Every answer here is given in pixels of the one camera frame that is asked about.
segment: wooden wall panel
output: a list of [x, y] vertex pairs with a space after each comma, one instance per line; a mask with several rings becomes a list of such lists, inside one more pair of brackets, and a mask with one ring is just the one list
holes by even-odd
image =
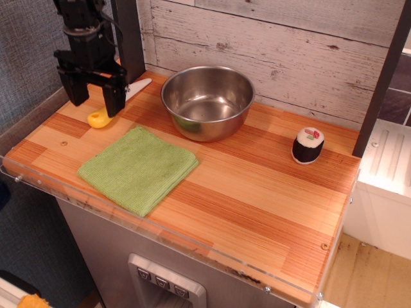
[[195, 5], [389, 47], [404, 0], [196, 0]]
[[[401, 12], [398, 2], [403, 0], [395, 1], [388, 11], [390, 17], [381, 18], [383, 24], [393, 23], [391, 28], [396, 26], [394, 11]], [[148, 1], [137, 0], [139, 18], [144, 21], [146, 68], [169, 76], [195, 65], [229, 66], [250, 77], [256, 87], [256, 101], [360, 129], [387, 47], [342, 37], [346, 27], [342, 21], [342, 32], [332, 36], [324, 34], [330, 29], [325, 25], [324, 33], [320, 33], [216, 11], [227, 11], [225, 7], [235, 10], [240, 5], [233, 1], [232, 6], [224, 6], [224, 2], [196, 0], [193, 6], [187, 0], [151, 0], [150, 6]], [[266, 10], [268, 2], [244, 1], [245, 5], [252, 3]], [[317, 18], [321, 14], [331, 13], [318, 12]], [[375, 17], [372, 10], [369, 14]]]

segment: metal bowl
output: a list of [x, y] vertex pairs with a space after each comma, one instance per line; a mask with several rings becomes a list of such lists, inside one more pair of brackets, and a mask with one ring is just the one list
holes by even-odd
[[166, 81], [161, 100], [182, 135], [194, 141], [219, 141], [243, 125], [254, 86], [228, 67], [192, 67]]

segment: green towel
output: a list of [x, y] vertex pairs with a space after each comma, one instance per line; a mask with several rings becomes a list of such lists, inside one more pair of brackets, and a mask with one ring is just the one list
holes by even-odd
[[77, 174], [118, 205], [147, 215], [198, 164], [191, 152], [138, 126]]

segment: wood grain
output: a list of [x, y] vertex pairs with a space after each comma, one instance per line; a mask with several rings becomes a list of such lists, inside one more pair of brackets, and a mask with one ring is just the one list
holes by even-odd
[[388, 50], [167, 1], [152, 0], [151, 14], [158, 66], [229, 66], [250, 77], [264, 103], [357, 129]]
[[324, 299], [341, 308], [409, 307], [411, 260], [342, 236]]
[[209, 10], [389, 47], [404, 0], [196, 0]]
[[[322, 244], [332, 247], [358, 170], [360, 160], [350, 154], [358, 132], [254, 103], [232, 137], [192, 142], [174, 129], [161, 103], [166, 77], [146, 72], [142, 78], [153, 82], [99, 130], [86, 125], [88, 114], [103, 105], [101, 89], [90, 85], [88, 101], [64, 105], [7, 154], [5, 167], [125, 228], [311, 305], [332, 254]], [[76, 174], [137, 125], [200, 162], [144, 219]], [[302, 166], [291, 148], [305, 126], [318, 127], [326, 141], [318, 160]]]
[[146, 68], [223, 65], [263, 104], [359, 130], [404, 0], [137, 1]]

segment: button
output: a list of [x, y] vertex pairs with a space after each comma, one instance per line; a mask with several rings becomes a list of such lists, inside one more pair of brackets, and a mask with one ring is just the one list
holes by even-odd
[[175, 294], [181, 297], [184, 297], [184, 298], [188, 298], [188, 291], [184, 290], [182, 287], [174, 286], [174, 291], [175, 291]]
[[168, 281], [164, 280], [163, 278], [160, 278], [160, 277], [156, 276], [155, 281], [156, 281], [157, 285], [162, 287], [163, 289], [169, 289], [170, 288], [170, 284], [168, 283]]
[[152, 276], [150, 275], [149, 272], [141, 269], [141, 268], [137, 268], [137, 271], [139, 272], [139, 276], [145, 280], [151, 280]]

